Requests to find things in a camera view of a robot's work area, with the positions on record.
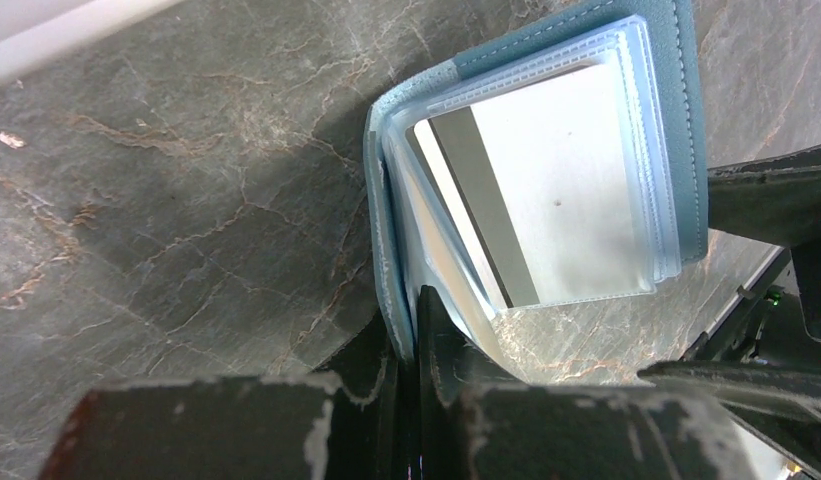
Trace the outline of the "silver credit card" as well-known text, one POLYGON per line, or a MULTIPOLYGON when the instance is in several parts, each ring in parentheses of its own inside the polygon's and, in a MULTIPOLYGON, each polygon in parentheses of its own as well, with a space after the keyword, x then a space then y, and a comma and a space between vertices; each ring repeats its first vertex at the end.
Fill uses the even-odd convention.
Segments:
POLYGON ((584 65, 407 128, 495 308, 653 291, 623 99, 584 65))

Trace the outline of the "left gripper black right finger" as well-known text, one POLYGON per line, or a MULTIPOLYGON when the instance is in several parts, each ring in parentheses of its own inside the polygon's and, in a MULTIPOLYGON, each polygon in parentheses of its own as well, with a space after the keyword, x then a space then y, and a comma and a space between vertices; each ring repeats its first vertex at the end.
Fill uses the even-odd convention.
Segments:
POLYGON ((437 290, 416 307, 425 479, 751 479, 710 397, 640 386, 531 385, 454 324, 437 290))

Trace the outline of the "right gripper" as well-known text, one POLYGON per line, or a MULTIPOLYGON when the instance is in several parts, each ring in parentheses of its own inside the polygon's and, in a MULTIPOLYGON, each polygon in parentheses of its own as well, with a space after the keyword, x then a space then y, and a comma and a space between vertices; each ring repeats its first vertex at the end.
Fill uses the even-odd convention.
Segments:
POLYGON ((757 439, 821 479, 821 144, 707 170, 709 227, 782 247, 681 361, 638 372, 717 399, 757 439))

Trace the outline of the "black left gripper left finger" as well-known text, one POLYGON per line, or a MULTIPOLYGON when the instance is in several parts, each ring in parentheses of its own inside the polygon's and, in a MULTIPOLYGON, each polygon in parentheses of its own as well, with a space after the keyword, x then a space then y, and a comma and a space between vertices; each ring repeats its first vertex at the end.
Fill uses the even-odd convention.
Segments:
POLYGON ((375 316, 313 371, 91 389, 43 479, 388 479, 398 364, 375 316))

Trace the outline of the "blue card holder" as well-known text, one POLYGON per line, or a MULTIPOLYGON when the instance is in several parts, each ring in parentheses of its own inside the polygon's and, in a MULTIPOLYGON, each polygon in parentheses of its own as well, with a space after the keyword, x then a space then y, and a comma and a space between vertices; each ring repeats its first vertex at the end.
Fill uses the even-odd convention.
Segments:
POLYGON ((399 359, 414 359, 411 308, 404 296, 381 132, 397 107, 437 93, 543 48, 629 15, 642 16, 654 54, 656 87, 668 147, 681 260, 708 251, 706 135, 692 5, 688 1, 577 1, 518 30, 465 50, 397 84, 370 107, 363 165, 379 307, 399 359))

